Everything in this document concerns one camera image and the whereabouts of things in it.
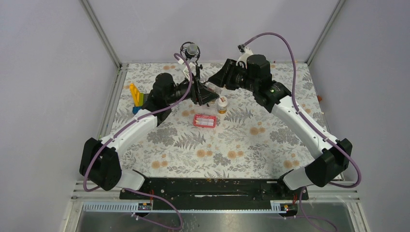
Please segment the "white pill bottle orange label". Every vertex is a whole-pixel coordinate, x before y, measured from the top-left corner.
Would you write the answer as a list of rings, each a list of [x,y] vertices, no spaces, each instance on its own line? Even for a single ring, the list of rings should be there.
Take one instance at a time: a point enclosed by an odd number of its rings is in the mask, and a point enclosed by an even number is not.
[[[217,100],[217,111],[219,114],[224,114],[227,112],[228,101],[225,96],[220,96]]]

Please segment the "red pill organizer box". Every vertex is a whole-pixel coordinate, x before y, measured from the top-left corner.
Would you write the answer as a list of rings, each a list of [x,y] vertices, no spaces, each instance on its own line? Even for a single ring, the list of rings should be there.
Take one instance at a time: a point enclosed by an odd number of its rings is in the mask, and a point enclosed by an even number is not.
[[[195,110],[192,124],[199,128],[215,128],[217,125],[217,110],[214,108]]]

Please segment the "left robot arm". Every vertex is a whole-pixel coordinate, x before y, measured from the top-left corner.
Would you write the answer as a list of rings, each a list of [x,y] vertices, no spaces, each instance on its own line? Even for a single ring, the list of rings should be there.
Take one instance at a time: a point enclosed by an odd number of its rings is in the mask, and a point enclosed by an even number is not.
[[[118,187],[131,189],[139,199],[147,197],[150,186],[145,182],[146,177],[138,171],[123,168],[120,155],[159,126],[170,115],[173,106],[184,100],[204,105],[218,97],[218,93],[197,78],[184,79],[176,84],[171,74],[158,74],[142,108],[129,122],[99,140],[90,138],[85,142],[79,169],[84,177],[84,190],[91,192],[102,188],[109,191]]]

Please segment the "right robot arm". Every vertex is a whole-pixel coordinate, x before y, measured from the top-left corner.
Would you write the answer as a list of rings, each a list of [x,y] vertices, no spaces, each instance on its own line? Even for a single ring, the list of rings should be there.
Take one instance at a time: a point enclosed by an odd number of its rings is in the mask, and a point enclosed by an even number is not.
[[[252,92],[256,102],[282,120],[308,148],[314,161],[280,177],[277,192],[281,198],[291,198],[303,186],[324,187],[348,168],[351,142],[329,134],[307,115],[293,101],[291,92],[272,79],[264,55],[251,55],[245,62],[228,59],[208,80],[218,87]]]

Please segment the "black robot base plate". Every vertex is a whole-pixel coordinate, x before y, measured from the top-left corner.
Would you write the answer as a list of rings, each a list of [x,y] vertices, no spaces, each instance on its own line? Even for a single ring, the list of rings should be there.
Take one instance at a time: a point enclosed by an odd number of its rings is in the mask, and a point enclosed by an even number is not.
[[[276,179],[148,177],[139,192],[175,200],[187,196],[244,196],[256,200],[308,200],[308,191],[289,190]]]

